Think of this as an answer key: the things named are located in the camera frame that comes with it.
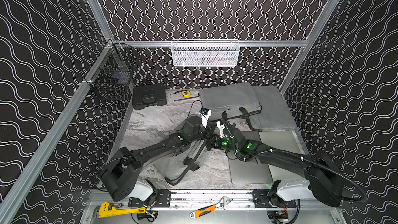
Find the dark grey laptop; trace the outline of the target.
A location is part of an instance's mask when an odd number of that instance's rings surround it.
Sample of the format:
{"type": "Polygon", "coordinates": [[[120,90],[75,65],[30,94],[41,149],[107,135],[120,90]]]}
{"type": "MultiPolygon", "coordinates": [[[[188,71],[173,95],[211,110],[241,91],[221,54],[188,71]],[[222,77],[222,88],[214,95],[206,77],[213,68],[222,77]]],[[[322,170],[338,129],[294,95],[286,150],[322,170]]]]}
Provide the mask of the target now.
{"type": "Polygon", "coordinates": [[[243,162],[238,160],[233,152],[229,152],[229,167],[233,185],[268,184],[273,182],[271,171],[267,164],[258,160],[243,162]]]}

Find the silver laptop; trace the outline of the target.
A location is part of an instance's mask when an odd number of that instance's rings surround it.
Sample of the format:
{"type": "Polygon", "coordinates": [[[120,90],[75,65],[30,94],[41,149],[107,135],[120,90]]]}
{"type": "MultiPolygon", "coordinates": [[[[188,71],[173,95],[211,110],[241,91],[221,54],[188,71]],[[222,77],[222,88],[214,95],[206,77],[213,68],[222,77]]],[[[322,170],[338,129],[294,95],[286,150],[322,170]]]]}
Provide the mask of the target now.
{"type": "MultiPolygon", "coordinates": [[[[261,142],[282,150],[287,150],[293,153],[308,153],[302,145],[295,131],[263,131],[259,133],[261,142]]],[[[269,183],[276,180],[281,181],[294,181],[299,179],[304,179],[290,171],[278,168],[276,166],[268,166],[269,168],[269,183]]]]}

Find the grey zippered laptop bag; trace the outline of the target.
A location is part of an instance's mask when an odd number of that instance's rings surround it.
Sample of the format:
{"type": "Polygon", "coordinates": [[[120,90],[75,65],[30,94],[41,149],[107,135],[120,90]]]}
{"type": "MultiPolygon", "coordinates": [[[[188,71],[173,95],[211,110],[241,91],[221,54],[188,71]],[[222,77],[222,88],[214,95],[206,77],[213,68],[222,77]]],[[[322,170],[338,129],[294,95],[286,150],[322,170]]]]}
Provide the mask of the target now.
{"type": "Polygon", "coordinates": [[[289,131],[296,123],[285,99],[275,86],[257,86],[253,90],[262,108],[261,112],[249,116],[251,126],[262,131],[289,131]]]}

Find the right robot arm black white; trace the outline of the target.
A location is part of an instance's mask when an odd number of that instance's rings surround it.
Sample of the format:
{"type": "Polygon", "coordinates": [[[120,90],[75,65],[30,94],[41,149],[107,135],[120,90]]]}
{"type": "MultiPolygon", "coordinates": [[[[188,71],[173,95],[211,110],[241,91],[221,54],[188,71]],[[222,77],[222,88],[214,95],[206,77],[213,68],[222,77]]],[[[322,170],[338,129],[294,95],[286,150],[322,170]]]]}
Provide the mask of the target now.
{"type": "Polygon", "coordinates": [[[232,152],[239,161],[275,166],[292,172],[309,181],[309,189],[319,202],[341,206],[343,201],[364,203],[366,192],[352,179],[344,175],[326,155],[312,157],[268,146],[262,142],[246,139],[234,124],[224,119],[218,121],[223,130],[220,148],[232,152]]]}

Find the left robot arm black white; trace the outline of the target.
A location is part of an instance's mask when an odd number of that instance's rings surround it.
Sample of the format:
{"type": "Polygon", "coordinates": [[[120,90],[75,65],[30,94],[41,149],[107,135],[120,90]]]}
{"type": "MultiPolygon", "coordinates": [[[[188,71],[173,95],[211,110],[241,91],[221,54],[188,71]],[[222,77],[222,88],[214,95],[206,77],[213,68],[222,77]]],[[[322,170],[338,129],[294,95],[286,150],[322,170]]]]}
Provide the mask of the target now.
{"type": "Polygon", "coordinates": [[[101,167],[98,176],[114,201],[126,198],[134,189],[138,177],[144,167],[166,157],[178,156],[190,148],[191,143],[203,141],[197,154],[189,160],[185,170],[175,179],[165,180],[175,186],[195,165],[202,150],[211,141],[211,136],[216,128],[214,122],[202,123],[200,116],[190,116],[184,120],[180,128],[170,134],[163,141],[152,146],[128,150],[120,148],[115,155],[101,167]]]}

